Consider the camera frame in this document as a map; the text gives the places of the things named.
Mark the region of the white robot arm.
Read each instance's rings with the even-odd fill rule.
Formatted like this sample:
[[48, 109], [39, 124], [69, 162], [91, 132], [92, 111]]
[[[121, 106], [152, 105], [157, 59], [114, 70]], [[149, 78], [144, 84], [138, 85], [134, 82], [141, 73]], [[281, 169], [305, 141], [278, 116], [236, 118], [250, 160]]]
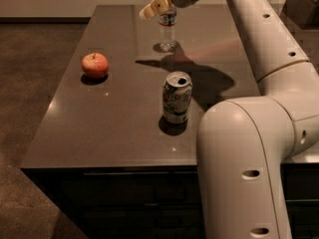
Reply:
[[[149, 19], [198, 0], [153, 0]], [[259, 96], [202, 117], [197, 171], [206, 239], [292, 239], [280, 165], [319, 139], [319, 75], [267, 0], [226, 0]]]

